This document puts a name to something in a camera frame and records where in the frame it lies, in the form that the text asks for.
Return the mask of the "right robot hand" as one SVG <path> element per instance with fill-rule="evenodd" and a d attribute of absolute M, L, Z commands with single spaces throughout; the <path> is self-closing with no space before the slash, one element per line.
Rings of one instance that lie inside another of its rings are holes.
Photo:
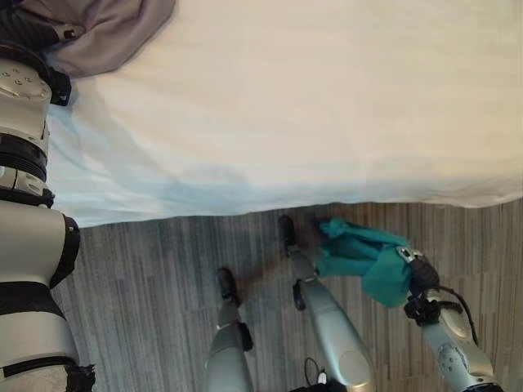
<path fill-rule="evenodd" d="M 409 290 L 412 296 L 420 296 L 426 290 L 440 286 L 439 274 L 423 253 L 409 247 L 397 247 L 396 251 L 411 270 Z"/>

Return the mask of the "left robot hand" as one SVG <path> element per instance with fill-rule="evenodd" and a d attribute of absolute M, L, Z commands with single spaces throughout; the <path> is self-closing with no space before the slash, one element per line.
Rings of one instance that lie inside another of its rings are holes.
<path fill-rule="evenodd" d="M 84 33 L 82 26 L 50 20 L 19 7 L 1 9 L 1 39 L 5 41 L 45 48 L 76 40 Z"/>

